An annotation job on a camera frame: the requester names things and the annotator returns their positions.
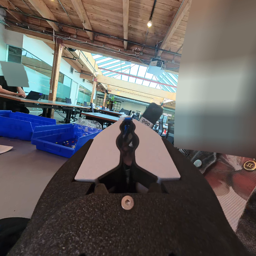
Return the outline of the black laptop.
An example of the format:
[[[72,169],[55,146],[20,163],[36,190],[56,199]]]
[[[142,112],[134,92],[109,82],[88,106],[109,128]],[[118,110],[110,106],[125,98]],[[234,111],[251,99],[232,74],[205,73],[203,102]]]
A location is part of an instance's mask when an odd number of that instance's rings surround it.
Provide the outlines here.
[[[30,91],[26,95],[26,99],[28,99],[28,100],[39,100],[42,96],[43,96],[43,93]]]

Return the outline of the dark-topped desk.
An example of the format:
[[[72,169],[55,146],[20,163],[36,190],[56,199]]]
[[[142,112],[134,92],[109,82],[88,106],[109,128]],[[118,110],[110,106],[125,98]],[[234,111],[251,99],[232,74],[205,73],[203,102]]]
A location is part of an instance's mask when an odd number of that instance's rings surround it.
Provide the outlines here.
[[[111,124],[117,122],[119,120],[119,117],[107,115],[107,114],[101,114],[101,113],[81,113],[81,117],[85,118],[86,120],[91,121],[97,121],[99,124],[101,124],[102,128],[105,129],[106,127],[110,126]]]

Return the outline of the person's right hand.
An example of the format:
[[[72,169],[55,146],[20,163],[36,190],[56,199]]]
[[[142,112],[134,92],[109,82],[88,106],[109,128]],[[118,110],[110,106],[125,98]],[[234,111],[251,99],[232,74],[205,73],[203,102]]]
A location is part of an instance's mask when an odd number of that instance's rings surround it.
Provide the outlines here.
[[[123,163],[127,166],[131,166],[132,154],[134,150],[132,139],[123,142],[121,149],[123,153]]]

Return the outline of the potted green plant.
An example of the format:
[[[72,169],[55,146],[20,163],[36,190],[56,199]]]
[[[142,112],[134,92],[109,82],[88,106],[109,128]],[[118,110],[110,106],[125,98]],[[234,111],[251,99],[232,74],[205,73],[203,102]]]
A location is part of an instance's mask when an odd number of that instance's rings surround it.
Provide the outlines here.
[[[112,97],[107,100],[107,109],[110,111],[114,111],[115,104],[116,104],[115,96],[112,95]]]

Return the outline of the long wooden desk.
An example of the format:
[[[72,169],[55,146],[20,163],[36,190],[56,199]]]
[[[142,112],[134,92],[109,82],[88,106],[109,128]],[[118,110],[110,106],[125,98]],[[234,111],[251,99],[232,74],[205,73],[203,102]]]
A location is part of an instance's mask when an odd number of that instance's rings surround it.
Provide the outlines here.
[[[21,98],[18,96],[13,96],[8,94],[0,94],[0,97],[6,101],[11,100],[16,102],[21,102],[24,104],[25,107],[42,108],[43,109],[42,116],[47,118],[52,118],[52,119],[54,117],[54,114],[52,114],[52,109],[54,110],[62,109],[63,111],[66,112],[65,123],[70,123],[71,116],[75,112],[79,113],[79,117],[81,117],[81,114],[83,111],[87,111],[90,109],[89,107],[76,105],[76,104],[68,104],[63,102],[56,102],[56,101],[49,101],[49,100],[42,100],[42,99],[30,100],[30,99]]]

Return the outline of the clear plastic bag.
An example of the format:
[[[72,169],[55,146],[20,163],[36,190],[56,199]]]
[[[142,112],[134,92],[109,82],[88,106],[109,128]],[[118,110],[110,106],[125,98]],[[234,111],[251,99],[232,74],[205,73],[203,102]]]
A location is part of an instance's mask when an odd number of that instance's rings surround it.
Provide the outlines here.
[[[85,132],[99,132],[102,130],[102,125],[93,120],[88,120],[83,117],[79,117],[78,120],[75,122],[78,128],[81,128]]]

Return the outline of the gold round pendant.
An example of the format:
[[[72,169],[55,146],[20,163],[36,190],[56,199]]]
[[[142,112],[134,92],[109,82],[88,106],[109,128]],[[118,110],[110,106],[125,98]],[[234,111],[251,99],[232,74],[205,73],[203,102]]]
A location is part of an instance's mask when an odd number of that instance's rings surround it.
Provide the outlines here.
[[[252,160],[244,162],[243,168],[246,171],[255,171],[256,170],[256,160],[252,159]]]

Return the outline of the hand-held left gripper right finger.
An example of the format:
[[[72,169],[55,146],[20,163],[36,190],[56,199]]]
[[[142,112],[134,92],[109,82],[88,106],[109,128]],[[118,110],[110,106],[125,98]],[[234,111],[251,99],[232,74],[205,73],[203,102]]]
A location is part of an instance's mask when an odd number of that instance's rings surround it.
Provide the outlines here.
[[[138,137],[135,162],[138,167],[157,176],[157,181],[179,180],[180,174],[162,140],[151,128],[133,120],[134,133]]]

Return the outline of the blue storage bin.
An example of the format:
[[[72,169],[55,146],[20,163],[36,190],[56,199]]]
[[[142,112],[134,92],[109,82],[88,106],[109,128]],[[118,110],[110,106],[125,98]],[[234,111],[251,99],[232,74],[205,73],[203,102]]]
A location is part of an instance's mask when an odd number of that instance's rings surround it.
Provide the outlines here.
[[[56,125],[56,120],[10,110],[0,111],[2,137],[31,141],[35,127],[47,125]]]
[[[36,126],[31,143],[36,149],[70,158],[102,130],[80,124]]]

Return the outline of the person's grey denim jacket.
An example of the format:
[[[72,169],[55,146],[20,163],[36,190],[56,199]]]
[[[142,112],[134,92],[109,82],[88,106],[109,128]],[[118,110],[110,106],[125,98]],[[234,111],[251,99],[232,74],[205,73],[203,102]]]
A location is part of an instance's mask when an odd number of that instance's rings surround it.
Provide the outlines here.
[[[217,161],[215,152],[194,151],[188,149],[179,149],[203,174],[208,167]],[[256,188],[251,193],[245,209],[238,221],[238,226],[235,231],[243,245],[252,254],[256,255]]]

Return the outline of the black quilted pad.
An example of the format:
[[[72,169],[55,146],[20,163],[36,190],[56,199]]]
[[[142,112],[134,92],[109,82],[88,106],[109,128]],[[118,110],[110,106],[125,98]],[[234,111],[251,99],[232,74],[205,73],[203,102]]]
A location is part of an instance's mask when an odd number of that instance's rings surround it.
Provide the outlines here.
[[[20,238],[27,227],[29,218],[10,217],[0,220],[0,255],[6,256],[8,251]]]

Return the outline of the person's white printed shirt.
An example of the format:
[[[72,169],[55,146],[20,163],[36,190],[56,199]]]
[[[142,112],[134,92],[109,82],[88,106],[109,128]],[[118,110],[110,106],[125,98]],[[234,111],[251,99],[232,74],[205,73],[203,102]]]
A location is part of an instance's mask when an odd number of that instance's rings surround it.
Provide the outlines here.
[[[243,164],[253,158],[217,154],[217,161],[207,168],[204,177],[215,192],[222,210],[234,231],[245,205],[255,189],[256,170],[246,171]]]

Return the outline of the wooden post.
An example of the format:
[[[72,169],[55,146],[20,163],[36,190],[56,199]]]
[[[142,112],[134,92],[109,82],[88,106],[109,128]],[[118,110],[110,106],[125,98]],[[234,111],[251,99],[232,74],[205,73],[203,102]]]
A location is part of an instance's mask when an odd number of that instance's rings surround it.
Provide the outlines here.
[[[50,79],[49,97],[48,97],[49,101],[56,101],[62,50],[63,50],[62,40],[57,39],[54,44],[53,65],[52,65],[52,72],[51,72],[51,79]]]

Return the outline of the white ceiling projector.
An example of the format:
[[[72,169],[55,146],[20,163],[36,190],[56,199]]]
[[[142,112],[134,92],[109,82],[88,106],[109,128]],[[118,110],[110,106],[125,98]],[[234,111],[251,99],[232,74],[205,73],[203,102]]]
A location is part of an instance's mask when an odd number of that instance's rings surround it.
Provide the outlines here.
[[[147,68],[147,73],[159,76],[164,72],[165,67],[166,66],[164,61],[156,59],[150,62]]]

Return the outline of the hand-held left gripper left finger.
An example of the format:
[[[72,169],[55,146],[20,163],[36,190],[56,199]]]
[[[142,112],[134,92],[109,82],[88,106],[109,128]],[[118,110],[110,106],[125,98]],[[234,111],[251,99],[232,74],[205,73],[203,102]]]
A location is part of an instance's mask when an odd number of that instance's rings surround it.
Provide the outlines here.
[[[101,176],[119,165],[120,150],[117,147],[117,138],[121,134],[122,123],[123,120],[115,122],[93,139],[75,181],[98,182]]]

